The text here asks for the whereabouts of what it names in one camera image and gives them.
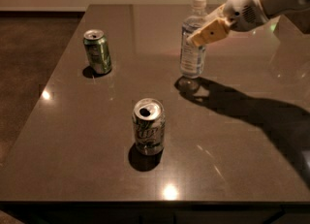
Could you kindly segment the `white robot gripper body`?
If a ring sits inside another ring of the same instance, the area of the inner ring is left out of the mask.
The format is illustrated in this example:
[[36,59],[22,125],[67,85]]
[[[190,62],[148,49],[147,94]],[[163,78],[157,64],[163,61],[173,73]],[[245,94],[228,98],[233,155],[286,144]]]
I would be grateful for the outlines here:
[[261,0],[227,0],[223,16],[236,32],[247,32],[268,22]]

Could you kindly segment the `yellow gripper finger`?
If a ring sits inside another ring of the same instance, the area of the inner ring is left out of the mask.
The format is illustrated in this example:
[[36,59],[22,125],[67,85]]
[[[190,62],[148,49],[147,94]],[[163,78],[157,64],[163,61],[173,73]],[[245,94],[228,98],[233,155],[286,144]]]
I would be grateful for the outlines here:
[[221,6],[219,6],[218,8],[216,8],[215,10],[213,10],[211,13],[209,13],[206,17],[205,17],[205,21],[213,21],[217,18],[224,18],[224,14],[223,14],[223,11],[224,11],[224,8],[225,8],[225,5],[222,4]]
[[194,46],[200,47],[225,39],[230,33],[230,27],[219,17],[208,22],[206,25],[194,31],[188,38],[187,42]]

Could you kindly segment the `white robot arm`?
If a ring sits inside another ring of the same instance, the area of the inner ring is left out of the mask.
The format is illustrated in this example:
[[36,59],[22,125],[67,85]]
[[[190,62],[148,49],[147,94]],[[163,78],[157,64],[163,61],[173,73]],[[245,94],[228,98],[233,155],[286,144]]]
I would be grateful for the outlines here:
[[187,41],[200,47],[225,39],[231,31],[248,32],[277,16],[309,8],[310,0],[227,0]]

